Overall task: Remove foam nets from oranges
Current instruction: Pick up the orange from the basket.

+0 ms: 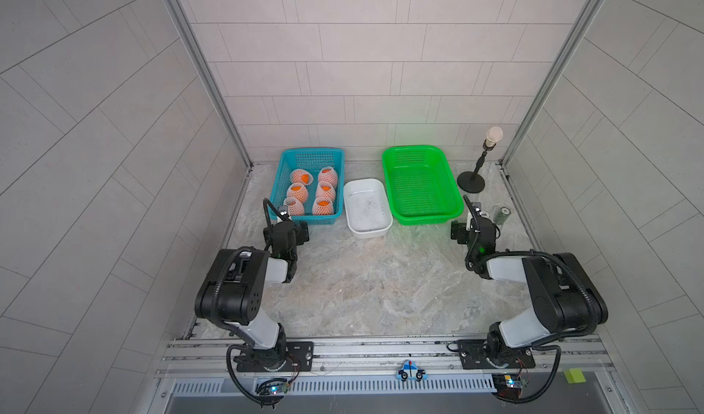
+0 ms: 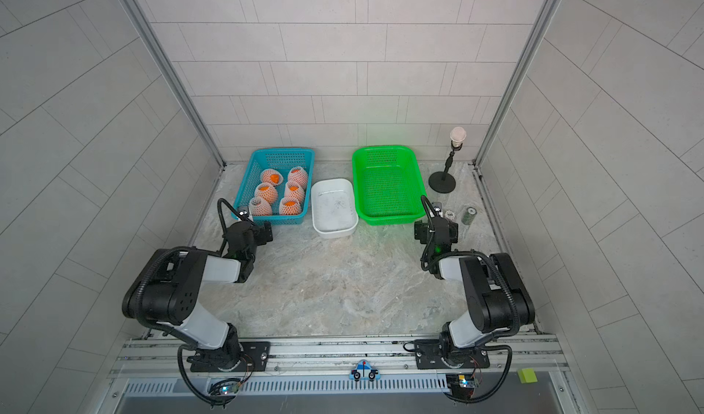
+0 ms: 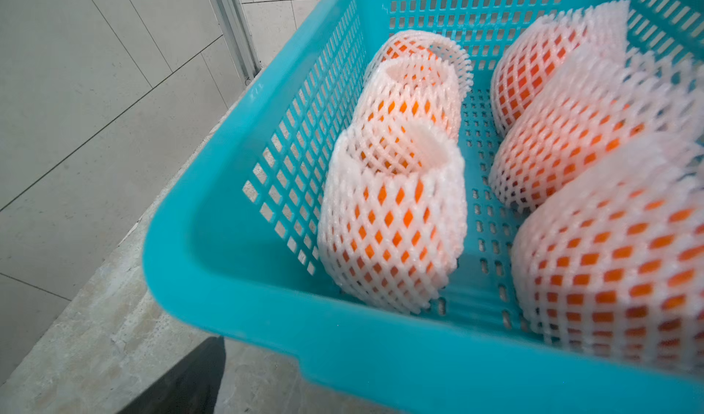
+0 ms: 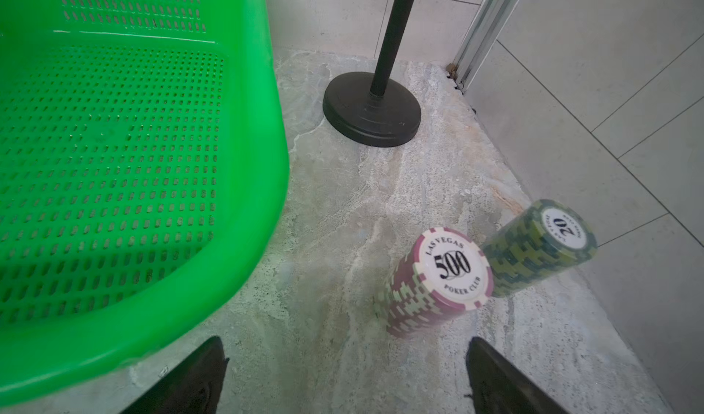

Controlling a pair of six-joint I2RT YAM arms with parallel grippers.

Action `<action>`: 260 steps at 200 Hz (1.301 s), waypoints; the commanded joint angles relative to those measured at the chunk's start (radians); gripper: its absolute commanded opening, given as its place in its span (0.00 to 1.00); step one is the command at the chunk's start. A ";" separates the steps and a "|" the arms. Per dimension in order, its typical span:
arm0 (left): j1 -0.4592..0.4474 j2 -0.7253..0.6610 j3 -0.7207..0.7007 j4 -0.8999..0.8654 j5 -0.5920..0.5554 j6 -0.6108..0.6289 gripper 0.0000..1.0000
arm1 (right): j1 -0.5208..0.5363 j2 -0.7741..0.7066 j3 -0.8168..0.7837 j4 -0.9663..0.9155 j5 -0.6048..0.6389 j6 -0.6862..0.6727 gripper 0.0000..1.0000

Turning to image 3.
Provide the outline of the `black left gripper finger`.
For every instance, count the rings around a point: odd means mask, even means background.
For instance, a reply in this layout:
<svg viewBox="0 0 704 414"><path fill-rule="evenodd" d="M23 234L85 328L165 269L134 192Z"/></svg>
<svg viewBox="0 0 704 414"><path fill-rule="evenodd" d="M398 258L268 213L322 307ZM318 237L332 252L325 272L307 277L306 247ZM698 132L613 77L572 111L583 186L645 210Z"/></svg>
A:
<svg viewBox="0 0 704 414"><path fill-rule="evenodd" d="M119 413L214 413L225 347L223 336L207 338Z"/></svg>

